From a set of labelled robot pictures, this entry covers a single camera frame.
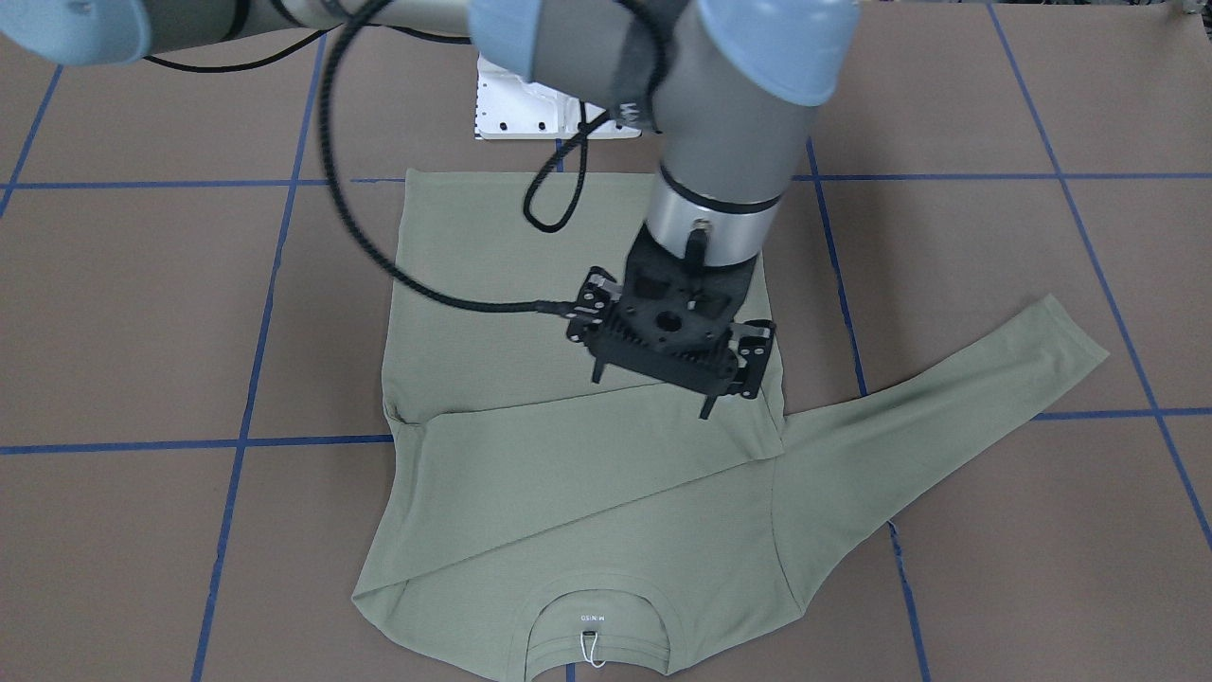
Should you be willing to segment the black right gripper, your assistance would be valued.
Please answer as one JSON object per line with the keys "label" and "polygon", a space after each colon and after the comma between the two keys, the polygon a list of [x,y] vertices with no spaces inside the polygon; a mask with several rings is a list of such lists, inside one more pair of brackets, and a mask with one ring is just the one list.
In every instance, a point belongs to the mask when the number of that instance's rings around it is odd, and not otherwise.
{"label": "black right gripper", "polygon": [[622,280],[590,268],[564,336],[591,354],[593,384],[612,366],[688,389],[704,397],[704,422],[720,397],[758,397],[774,359],[774,320],[737,319],[758,258],[708,267],[710,243],[708,228],[696,227],[676,258],[641,227]]}

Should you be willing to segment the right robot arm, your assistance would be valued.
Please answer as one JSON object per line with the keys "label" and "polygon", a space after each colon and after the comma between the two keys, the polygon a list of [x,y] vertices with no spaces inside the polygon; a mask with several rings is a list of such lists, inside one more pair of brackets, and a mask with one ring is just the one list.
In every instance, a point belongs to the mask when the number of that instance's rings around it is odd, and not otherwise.
{"label": "right robot arm", "polygon": [[[2,34],[61,65],[162,63],[166,52],[290,27],[337,29],[318,85],[322,172],[345,231],[382,271],[438,305],[476,314],[550,314],[608,366],[716,399],[755,399],[774,322],[736,314],[817,111],[837,87],[861,22],[857,1],[5,1]],[[621,280],[590,269],[567,302],[445,296],[385,258],[358,227],[336,164],[330,108],[337,73],[365,27],[469,44],[521,81],[600,108],[545,160],[532,204],[570,151],[607,122],[662,134],[653,190]]]}

